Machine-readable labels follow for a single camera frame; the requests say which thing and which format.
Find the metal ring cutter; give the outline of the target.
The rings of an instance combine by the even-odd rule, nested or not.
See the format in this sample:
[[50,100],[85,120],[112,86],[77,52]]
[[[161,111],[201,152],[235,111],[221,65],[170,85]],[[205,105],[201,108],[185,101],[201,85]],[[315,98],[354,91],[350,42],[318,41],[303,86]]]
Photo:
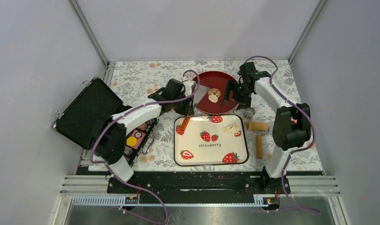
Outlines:
[[250,107],[250,108],[244,109],[243,117],[246,120],[251,120],[254,117],[255,113],[256,113],[255,109]]

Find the wooden dough roller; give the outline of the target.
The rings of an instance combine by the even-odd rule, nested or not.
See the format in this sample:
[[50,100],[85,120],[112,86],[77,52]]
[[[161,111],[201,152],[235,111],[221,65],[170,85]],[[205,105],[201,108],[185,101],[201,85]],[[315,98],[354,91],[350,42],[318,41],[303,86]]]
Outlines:
[[263,158],[263,136],[269,133],[269,125],[266,122],[249,121],[247,130],[255,135],[256,157]]

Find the strawberry print tray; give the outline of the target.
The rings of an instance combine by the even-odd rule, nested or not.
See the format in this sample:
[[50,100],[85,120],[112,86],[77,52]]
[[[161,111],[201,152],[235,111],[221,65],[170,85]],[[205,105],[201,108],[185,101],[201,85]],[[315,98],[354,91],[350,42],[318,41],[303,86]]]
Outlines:
[[[174,122],[174,161],[179,166],[243,164],[249,159],[243,120],[235,114],[191,116],[181,131],[184,117]],[[237,124],[238,134],[220,130]]]

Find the red round lacquer tray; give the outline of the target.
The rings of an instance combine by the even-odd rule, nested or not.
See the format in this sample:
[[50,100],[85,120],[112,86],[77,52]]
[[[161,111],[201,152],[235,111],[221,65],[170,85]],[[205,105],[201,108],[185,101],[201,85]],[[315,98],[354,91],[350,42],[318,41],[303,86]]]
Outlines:
[[[203,72],[199,75],[199,78],[201,85],[210,88],[208,95],[205,95],[196,106],[199,111],[205,114],[219,115],[228,113],[237,108],[238,103],[236,101],[229,101],[227,104],[222,103],[227,81],[236,81],[235,78],[219,71]],[[216,95],[218,102],[210,102],[208,100],[209,95]]]

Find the white dough ball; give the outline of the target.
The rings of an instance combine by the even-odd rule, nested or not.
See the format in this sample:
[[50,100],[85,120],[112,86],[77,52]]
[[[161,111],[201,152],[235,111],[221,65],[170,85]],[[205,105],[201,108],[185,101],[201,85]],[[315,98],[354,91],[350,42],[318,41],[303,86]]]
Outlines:
[[238,134],[242,131],[242,129],[240,127],[238,127],[237,124],[232,124],[232,125],[229,125],[227,127],[223,127],[221,130],[221,132],[223,133],[232,133],[232,134]]

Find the scraper with wooden handle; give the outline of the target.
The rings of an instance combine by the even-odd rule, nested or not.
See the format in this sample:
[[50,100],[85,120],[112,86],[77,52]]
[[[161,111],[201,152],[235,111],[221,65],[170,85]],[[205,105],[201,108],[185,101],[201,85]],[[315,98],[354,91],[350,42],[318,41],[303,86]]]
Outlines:
[[208,91],[210,90],[209,87],[200,85],[197,91],[194,91],[194,95],[192,96],[192,100],[190,102],[190,107],[188,109],[188,112],[179,127],[181,131],[185,131],[189,121],[190,121],[190,116],[194,114],[194,109],[197,106],[197,104],[202,100],[202,98],[205,95],[208,95]]

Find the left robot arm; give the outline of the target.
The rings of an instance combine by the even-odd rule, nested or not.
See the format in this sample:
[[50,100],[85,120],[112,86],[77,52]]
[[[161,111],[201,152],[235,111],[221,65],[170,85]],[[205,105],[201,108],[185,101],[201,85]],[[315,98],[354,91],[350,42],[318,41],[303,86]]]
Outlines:
[[147,100],[121,113],[113,114],[101,122],[101,131],[91,142],[91,154],[99,156],[101,163],[119,180],[126,193],[135,190],[134,170],[124,156],[127,136],[148,120],[175,110],[187,116],[192,109],[194,95],[200,90],[198,82],[170,79],[167,85],[150,94]]

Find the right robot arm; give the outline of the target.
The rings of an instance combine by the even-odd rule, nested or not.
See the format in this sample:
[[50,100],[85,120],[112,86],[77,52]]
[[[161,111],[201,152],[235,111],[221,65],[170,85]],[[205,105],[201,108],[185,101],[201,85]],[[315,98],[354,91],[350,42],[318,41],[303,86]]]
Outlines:
[[275,149],[267,162],[266,177],[260,180],[260,187],[266,193],[272,193],[279,186],[278,178],[285,175],[290,154],[310,140],[312,123],[308,104],[294,103],[282,90],[273,84],[273,75],[267,71],[258,71],[254,62],[245,62],[239,67],[240,79],[227,81],[223,104],[236,101],[239,108],[251,105],[251,95],[260,95],[275,111],[272,136]]

